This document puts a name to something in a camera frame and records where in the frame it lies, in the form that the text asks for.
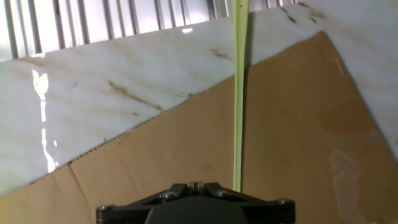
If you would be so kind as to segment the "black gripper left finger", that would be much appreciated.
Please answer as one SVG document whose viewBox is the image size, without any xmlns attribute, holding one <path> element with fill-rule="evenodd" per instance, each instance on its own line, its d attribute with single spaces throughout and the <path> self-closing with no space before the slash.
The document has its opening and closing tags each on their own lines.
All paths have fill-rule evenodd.
<svg viewBox="0 0 398 224">
<path fill-rule="evenodd" d="M 96 224 L 145 223 L 153 208 L 192 196 L 195 183 L 173 184 L 169 189 L 128 205 L 103 204 L 96 208 Z"/>
</svg>

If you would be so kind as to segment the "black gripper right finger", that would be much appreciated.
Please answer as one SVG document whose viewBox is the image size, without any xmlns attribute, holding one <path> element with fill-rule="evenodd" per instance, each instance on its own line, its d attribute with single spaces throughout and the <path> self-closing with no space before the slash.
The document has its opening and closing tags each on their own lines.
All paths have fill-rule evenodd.
<svg viewBox="0 0 398 224">
<path fill-rule="evenodd" d="M 265 201 L 227 189 L 217 182 L 198 182 L 197 191 L 199 196 L 237 206 L 249 223 L 295 223 L 295 202 L 289 198 Z"/>
</svg>

